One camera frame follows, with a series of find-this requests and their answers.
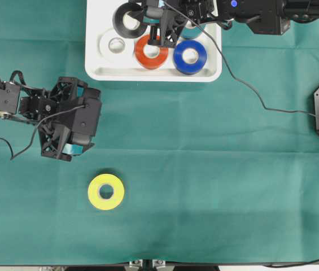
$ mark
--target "orange tape roll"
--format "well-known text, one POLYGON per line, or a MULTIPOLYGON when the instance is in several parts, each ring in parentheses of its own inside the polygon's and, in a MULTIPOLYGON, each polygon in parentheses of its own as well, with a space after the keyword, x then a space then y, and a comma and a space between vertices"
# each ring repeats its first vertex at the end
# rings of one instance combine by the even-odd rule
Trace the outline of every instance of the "orange tape roll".
POLYGON ((145 67, 146 69, 158 69, 160 66, 164 64, 164 62, 168 58, 168 48, 159 48, 159 53, 153 58, 148 57, 145 52, 145 47, 148 45, 149 35, 142 37, 136 43, 136 58, 139 63, 145 67))

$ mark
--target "white tray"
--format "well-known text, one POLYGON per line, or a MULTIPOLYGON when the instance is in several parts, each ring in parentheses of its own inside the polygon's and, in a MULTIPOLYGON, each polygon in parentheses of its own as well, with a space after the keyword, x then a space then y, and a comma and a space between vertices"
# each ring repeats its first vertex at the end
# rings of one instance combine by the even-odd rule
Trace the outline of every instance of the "white tray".
MULTIPOLYGON (((212 82, 220 76, 222 59, 213 42, 204 34, 195 40, 206 48, 208 60, 204 68, 195 75, 184 75, 175 68, 173 64, 174 49, 169 49, 167 61, 155 70, 143 68, 134 54, 124 63, 108 61, 100 53, 99 42, 101 36, 113 28, 112 17, 116 9, 128 1, 110 0, 105 1, 105 5, 103 2, 101 0, 88 0, 87 2, 85 70, 91 78, 99 81, 212 82)), ((206 30, 214 36, 219 47, 222 47, 221 29, 216 24, 210 24, 206 30)))

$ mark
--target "tape roll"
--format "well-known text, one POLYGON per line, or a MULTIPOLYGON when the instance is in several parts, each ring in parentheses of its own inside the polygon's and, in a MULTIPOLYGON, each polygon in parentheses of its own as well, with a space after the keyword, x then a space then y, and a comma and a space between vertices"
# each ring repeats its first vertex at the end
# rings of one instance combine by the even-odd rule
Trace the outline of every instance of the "tape roll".
POLYGON ((198 38, 203 32, 198 27, 192 27, 191 22, 184 27, 181 37, 185 38, 186 40, 193 40, 198 38))
POLYGON ((100 39, 100 53, 110 62, 120 62, 133 57, 134 41, 120 37, 115 30, 107 31, 100 39))
POLYGON ((128 13, 133 11, 143 11, 142 7, 135 3, 125 3, 121 5, 113 15, 113 26, 115 31, 123 38, 138 38, 145 33, 147 25, 143 22, 136 21, 136 24, 128 28, 125 19, 135 21, 128 13))
POLYGON ((146 35, 146 36, 142 37, 139 41, 137 41, 136 49, 135 49, 136 58, 137 58, 138 62, 146 69, 158 69, 167 60, 169 50, 168 50, 168 48, 157 47, 159 50, 158 54, 153 58, 148 57, 145 54, 145 47, 150 46, 150 45, 148 45, 149 38, 150 38, 150 36, 146 35))
POLYGON ((124 199, 124 185, 119 178, 112 174, 101 174, 94 178, 88 188, 88 198, 90 203, 97 209, 108 211, 112 210, 124 199), (111 186, 113 194, 106 199, 101 196, 100 190, 103 186, 111 186))
POLYGON ((148 18, 148 17, 144 17, 143 22, 147 23, 147 24, 160 24, 160 20, 151 19, 151 18, 148 18))
POLYGON ((194 75, 200 72, 207 62, 207 51, 198 41, 183 41, 179 43, 173 54, 174 65, 177 70, 185 75, 194 75), (186 61, 183 55, 187 50, 196 53, 196 58, 192 61, 186 61))
POLYGON ((65 144, 64 149, 62 151, 63 154, 68 155, 81 155, 84 150, 83 146, 73 145, 73 144, 65 144))

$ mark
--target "blue tape roll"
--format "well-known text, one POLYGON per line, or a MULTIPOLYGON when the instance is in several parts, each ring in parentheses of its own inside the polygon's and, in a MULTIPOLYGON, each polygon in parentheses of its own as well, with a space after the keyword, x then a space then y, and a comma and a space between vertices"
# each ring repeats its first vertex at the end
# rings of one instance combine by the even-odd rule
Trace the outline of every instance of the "blue tape roll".
POLYGON ((177 70, 185 75, 194 75, 203 69, 207 62, 207 51, 198 41, 183 41, 177 45, 173 54, 174 65, 177 70), (187 49, 194 49, 198 53, 198 60, 193 64, 188 64, 183 59, 183 53, 187 49))

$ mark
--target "yellow tape roll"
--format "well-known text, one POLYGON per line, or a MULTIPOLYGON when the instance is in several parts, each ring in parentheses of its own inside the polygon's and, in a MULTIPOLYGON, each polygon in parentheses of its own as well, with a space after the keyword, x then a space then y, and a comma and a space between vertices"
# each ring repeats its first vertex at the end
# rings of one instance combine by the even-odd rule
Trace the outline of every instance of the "yellow tape roll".
POLYGON ((94 178, 88 188, 88 198, 90 203, 100 210, 112 210, 116 208, 124 199, 124 185, 119 178, 111 174, 101 174, 94 178), (104 185, 113 188, 113 195, 109 199, 104 199, 100 195, 100 189, 104 185))

